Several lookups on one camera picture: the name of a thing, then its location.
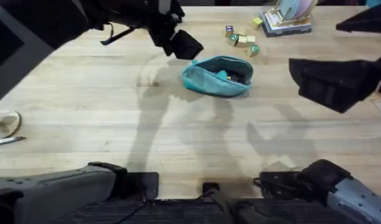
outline teal pouch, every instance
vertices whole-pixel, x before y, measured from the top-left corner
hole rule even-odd
[[[253,67],[248,62],[228,56],[193,60],[182,73],[185,88],[217,96],[244,93],[251,88],[252,76]]]

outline wooden block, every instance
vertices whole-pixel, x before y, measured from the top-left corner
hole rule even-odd
[[[228,39],[228,44],[234,47],[238,44],[238,41],[239,41],[239,36],[236,34],[232,34]]]
[[[262,26],[263,23],[264,23],[264,21],[263,21],[261,18],[259,18],[259,17],[254,18],[253,22],[254,22],[254,28],[255,28],[256,30],[258,30],[259,28],[261,28],[261,26]]]
[[[245,47],[245,46],[247,46],[247,37],[239,36],[238,46],[239,47]]]
[[[225,37],[230,37],[233,34],[233,26],[225,26]]]
[[[254,57],[259,53],[259,51],[260,51],[260,48],[257,45],[251,45],[247,49],[247,55],[249,57]]]
[[[255,43],[255,36],[247,36],[247,44],[252,44],[254,45]]]

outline wooden tabletop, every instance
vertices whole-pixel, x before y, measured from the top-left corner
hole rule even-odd
[[[185,7],[181,29],[205,50],[197,59],[230,55],[254,68],[248,96],[233,99],[182,86],[189,61],[166,57],[137,30],[100,45],[110,30],[68,43],[0,102],[17,110],[25,141],[0,146],[0,176],[77,169],[90,161],[160,173],[161,198],[193,198],[203,182],[233,196],[260,196],[262,170],[329,159],[381,194],[381,114],[372,99],[339,114],[298,96],[288,59],[375,60],[381,34],[346,33],[335,24],[364,7],[317,7],[311,34],[266,38],[248,58],[225,43],[226,25],[247,28],[259,7]],[[116,32],[124,27],[115,26]]]

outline cable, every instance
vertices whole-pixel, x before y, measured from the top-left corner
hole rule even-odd
[[[147,204],[144,203],[143,205],[139,206],[136,210],[134,210],[133,212],[131,212],[130,214],[126,215],[124,218],[122,218],[120,221],[118,222],[115,222],[114,224],[120,224],[122,222],[124,222],[125,220],[131,218],[133,215],[137,214],[140,210],[142,210],[142,208],[146,207]]]
[[[139,186],[137,183],[134,184],[134,186],[136,187],[137,191],[138,191],[138,195],[142,195],[143,198],[142,198],[142,203],[143,205],[139,206],[138,208],[136,208],[134,211],[132,211],[130,214],[126,215],[125,217],[123,217],[120,221],[118,222],[115,222],[115,223],[112,223],[112,224],[121,224],[123,223],[124,221],[126,221],[127,219],[131,218],[133,215],[137,214],[139,211],[141,211],[144,207],[148,206],[148,205],[151,205],[153,206],[154,203],[151,203],[152,200],[150,200],[148,198],[148,196],[146,195],[146,192],[144,191],[144,189]]]

